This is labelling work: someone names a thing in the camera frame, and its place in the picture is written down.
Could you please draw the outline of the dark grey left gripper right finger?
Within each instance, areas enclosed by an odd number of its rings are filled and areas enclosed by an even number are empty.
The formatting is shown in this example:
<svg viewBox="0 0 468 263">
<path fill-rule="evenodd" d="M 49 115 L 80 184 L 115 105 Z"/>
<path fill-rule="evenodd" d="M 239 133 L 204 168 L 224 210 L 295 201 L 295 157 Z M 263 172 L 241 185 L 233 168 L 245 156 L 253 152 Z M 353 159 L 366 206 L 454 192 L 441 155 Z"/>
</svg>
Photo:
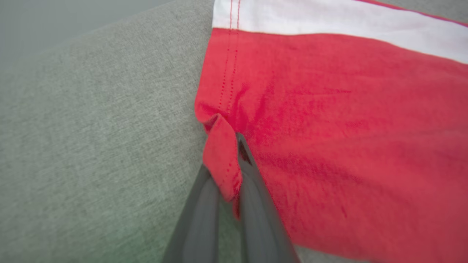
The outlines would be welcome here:
<svg viewBox="0 0 468 263">
<path fill-rule="evenodd" d="M 239 191 L 242 262 L 298 263 L 300 260 L 246 138 L 236 133 L 236 141 L 242 176 Z"/>
</svg>

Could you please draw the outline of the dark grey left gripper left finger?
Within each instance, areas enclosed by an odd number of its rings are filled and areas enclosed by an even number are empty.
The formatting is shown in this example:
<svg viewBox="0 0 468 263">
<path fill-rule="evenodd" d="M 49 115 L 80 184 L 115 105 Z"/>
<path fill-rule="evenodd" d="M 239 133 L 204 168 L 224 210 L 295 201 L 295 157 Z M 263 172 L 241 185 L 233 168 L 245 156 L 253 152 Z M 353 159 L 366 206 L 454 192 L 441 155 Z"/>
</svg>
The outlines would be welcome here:
<svg viewBox="0 0 468 263">
<path fill-rule="evenodd" d="M 217 263 L 220 191 L 201 165 L 166 247 L 163 263 Z"/>
</svg>

